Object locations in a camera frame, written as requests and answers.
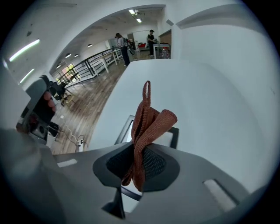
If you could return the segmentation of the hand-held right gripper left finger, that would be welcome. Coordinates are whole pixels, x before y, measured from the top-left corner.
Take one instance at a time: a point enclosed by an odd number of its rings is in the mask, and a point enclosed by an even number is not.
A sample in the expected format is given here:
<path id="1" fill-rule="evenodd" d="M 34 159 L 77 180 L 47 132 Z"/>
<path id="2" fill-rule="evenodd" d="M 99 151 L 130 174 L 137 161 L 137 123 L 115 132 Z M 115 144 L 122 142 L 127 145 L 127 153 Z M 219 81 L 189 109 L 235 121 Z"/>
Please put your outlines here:
<path id="1" fill-rule="evenodd" d="M 42 147 L 42 163 L 48 178 L 44 220 L 48 224 L 135 224 L 126 218 L 118 176 L 106 163 L 130 150 L 121 143 L 82 153 L 52 155 Z"/>

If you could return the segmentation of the person's left hand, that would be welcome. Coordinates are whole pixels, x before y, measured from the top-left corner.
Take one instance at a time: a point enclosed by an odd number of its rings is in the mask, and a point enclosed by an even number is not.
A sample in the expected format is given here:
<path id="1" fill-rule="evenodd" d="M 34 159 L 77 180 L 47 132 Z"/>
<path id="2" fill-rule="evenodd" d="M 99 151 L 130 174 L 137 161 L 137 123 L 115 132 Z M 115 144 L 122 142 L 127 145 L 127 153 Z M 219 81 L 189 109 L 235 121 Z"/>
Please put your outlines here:
<path id="1" fill-rule="evenodd" d="M 56 112 L 56 105 L 52 100 L 52 96 L 49 91 L 46 91 L 43 95 L 43 99 L 46 101 L 47 105 L 53 112 Z"/>

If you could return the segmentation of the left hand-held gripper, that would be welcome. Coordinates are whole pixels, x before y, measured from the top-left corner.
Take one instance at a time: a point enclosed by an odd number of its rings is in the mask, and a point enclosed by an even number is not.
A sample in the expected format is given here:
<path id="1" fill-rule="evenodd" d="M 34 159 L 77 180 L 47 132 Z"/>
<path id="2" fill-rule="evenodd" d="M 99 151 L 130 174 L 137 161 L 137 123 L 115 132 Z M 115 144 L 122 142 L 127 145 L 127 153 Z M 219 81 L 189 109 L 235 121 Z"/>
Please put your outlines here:
<path id="1" fill-rule="evenodd" d="M 47 144 L 49 123 L 55 115 L 43 99 L 44 93 L 49 91 L 49 82 L 48 77 L 43 75 L 26 89 L 30 101 L 16 125 L 18 130 L 41 144 Z"/>

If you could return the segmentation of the black metal railing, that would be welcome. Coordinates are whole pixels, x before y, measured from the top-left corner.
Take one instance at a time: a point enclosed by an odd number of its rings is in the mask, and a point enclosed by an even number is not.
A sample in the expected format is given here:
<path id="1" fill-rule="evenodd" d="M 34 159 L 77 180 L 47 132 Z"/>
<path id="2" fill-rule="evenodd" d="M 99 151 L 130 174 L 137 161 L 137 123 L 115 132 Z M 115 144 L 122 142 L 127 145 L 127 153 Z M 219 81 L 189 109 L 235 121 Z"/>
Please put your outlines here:
<path id="1" fill-rule="evenodd" d="M 122 54 L 120 49 L 108 49 L 88 57 L 75 66 L 73 64 L 68 65 L 65 69 L 55 75 L 56 83 L 60 84 L 61 82 L 64 82 L 66 83 L 66 86 L 69 87 L 97 77 L 94 75 L 90 63 L 100 57 L 105 57 L 109 69 L 111 64 L 118 64 L 118 61 L 122 59 Z"/>

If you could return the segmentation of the long ceiling light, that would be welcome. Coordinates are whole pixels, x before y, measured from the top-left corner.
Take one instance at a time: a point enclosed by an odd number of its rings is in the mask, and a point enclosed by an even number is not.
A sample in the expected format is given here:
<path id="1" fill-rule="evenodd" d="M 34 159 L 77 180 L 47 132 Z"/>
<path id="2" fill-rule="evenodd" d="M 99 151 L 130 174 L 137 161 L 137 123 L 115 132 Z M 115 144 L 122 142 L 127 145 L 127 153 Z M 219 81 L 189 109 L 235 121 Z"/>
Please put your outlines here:
<path id="1" fill-rule="evenodd" d="M 23 54 L 25 51 L 27 51 L 29 48 L 37 45 L 38 43 L 40 43 L 40 39 L 37 39 L 31 43 L 29 43 L 28 45 L 24 46 L 23 48 L 21 48 L 20 50 L 18 50 L 15 54 L 13 54 L 10 58 L 9 61 L 12 62 L 14 61 L 18 56 L 20 56 L 21 54 Z"/>
<path id="2" fill-rule="evenodd" d="M 21 84 L 35 69 L 32 68 L 19 82 L 19 84 Z"/>

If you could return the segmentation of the brown woven cloth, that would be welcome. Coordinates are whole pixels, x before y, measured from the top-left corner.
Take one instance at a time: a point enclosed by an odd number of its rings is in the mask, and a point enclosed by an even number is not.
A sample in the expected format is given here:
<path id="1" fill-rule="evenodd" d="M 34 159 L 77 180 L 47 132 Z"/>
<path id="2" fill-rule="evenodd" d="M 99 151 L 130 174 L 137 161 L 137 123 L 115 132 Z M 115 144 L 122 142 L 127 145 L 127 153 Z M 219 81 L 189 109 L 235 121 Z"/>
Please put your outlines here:
<path id="1" fill-rule="evenodd" d="M 130 181 L 133 181 L 136 189 L 140 192 L 143 191 L 145 182 L 143 150 L 147 145 L 150 145 L 170 130 L 178 121 L 177 116 L 173 112 L 166 109 L 159 112 L 151 107 L 150 81 L 145 82 L 142 96 L 143 100 L 137 108 L 131 130 L 134 148 L 133 164 L 122 179 L 123 186 L 129 185 Z"/>

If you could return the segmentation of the wood-top desk with white legs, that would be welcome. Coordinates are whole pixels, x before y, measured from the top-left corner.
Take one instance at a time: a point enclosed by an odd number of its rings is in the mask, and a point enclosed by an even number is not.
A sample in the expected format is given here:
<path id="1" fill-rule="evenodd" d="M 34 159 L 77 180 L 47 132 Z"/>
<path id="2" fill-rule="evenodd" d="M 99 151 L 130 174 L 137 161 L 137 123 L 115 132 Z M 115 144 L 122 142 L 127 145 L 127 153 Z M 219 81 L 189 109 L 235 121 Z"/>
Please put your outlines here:
<path id="1" fill-rule="evenodd" d="M 109 73 L 109 69 L 108 69 L 108 65 L 107 65 L 107 62 L 105 60 L 105 57 L 100 57 L 98 59 L 95 59 L 94 61 L 92 61 L 90 63 L 90 66 L 91 66 L 95 76 L 98 76 L 101 73 L 101 71 L 104 70 L 104 69 L 107 73 Z"/>

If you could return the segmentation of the white power strip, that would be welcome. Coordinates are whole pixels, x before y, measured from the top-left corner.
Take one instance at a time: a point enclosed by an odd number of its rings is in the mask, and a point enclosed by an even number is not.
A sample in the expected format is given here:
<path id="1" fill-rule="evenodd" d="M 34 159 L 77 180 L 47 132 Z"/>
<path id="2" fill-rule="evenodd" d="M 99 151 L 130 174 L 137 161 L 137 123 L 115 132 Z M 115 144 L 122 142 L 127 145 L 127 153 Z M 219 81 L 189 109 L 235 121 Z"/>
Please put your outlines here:
<path id="1" fill-rule="evenodd" d="M 76 148 L 77 152 L 83 152 L 84 151 L 84 143 L 85 143 L 84 135 L 80 135 L 77 139 L 77 144 L 76 144 L 77 145 L 77 148 Z"/>

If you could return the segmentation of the black cart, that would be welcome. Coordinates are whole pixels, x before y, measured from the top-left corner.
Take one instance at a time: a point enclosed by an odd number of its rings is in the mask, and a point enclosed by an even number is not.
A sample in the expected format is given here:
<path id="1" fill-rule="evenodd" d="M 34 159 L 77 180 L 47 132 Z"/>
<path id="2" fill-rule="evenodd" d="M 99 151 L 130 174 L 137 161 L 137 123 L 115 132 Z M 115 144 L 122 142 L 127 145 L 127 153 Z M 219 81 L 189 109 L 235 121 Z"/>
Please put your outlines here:
<path id="1" fill-rule="evenodd" d="M 168 43 L 159 44 L 159 59 L 170 59 L 171 46 Z"/>

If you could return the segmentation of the large white table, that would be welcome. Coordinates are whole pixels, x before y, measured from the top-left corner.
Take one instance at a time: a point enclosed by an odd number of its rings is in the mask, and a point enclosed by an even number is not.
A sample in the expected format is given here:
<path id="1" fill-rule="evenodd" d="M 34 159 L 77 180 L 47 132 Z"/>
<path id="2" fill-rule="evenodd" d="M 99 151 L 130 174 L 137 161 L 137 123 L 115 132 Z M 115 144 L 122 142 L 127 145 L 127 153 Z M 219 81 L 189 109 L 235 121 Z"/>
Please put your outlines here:
<path id="1" fill-rule="evenodd" d="M 190 61 L 132 62 L 101 112 L 90 150 L 116 142 L 142 101 L 146 81 L 151 83 L 151 106 L 170 110 L 178 118 L 179 150 L 209 160 L 250 192 L 268 182 L 264 138 L 248 103 L 216 69 Z"/>

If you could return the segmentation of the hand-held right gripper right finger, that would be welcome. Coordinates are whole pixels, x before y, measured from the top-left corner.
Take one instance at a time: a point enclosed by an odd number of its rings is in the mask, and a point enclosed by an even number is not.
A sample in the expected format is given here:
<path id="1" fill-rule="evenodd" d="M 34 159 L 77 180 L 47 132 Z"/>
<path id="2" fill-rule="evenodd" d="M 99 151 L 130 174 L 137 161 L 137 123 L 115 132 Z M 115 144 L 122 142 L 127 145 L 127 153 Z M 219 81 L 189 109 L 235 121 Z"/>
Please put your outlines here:
<path id="1" fill-rule="evenodd" d="M 158 144 L 149 148 L 173 157 L 180 171 L 167 189 L 143 194 L 130 214 L 133 223 L 198 224 L 224 214 L 204 185 L 210 179 L 216 180 L 237 203 L 249 195 L 241 183 L 200 156 Z"/>

